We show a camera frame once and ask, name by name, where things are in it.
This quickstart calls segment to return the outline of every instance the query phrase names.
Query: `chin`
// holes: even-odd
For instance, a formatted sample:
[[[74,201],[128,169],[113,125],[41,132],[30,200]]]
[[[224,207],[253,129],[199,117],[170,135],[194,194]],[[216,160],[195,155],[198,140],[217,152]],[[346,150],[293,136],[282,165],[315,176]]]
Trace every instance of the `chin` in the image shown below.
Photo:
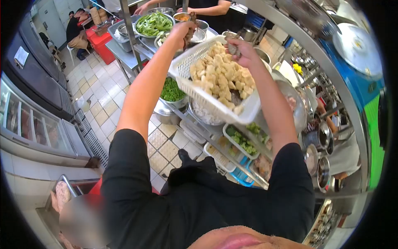
[[[188,249],[308,249],[285,238],[268,236],[237,225],[211,230],[198,238]]]

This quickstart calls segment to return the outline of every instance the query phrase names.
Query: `yellow item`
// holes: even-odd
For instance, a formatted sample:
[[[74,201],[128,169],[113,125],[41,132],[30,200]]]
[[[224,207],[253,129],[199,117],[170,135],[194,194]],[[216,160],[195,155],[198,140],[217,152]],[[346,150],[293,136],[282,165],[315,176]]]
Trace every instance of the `yellow item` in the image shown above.
[[[296,70],[296,72],[299,75],[302,75],[302,70],[301,70],[301,66],[299,66],[297,63],[293,64],[293,68]]]

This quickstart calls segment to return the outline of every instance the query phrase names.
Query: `rice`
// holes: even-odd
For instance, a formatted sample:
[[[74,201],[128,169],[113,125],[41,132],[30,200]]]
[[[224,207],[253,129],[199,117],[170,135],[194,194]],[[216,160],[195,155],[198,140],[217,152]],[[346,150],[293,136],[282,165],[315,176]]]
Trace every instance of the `rice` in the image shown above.
[[[218,117],[211,114],[207,109],[199,105],[194,100],[192,101],[192,109],[196,116],[198,116],[205,124],[219,125],[220,123],[224,122],[222,119],[219,119]]]

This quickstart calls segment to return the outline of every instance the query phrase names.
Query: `white plastic chair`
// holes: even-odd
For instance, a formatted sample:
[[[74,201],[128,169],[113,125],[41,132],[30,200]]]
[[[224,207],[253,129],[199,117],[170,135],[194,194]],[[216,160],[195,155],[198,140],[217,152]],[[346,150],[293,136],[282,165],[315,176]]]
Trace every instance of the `white plastic chair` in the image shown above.
[[[70,57],[72,58],[72,63],[73,63],[73,66],[74,66],[73,53],[72,53],[74,47],[70,47],[69,45],[66,45],[66,48],[69,50]]]

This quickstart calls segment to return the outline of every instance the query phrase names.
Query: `lips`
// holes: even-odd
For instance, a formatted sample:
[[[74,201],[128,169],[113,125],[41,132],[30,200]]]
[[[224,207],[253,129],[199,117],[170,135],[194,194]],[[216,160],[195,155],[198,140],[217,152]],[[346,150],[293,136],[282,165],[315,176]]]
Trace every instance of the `lips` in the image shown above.
[[[257,237],[249,233],[238,233],[228,236],[221,244],[215,247],[215,249],[240,249],[245,246],[261,244]]]

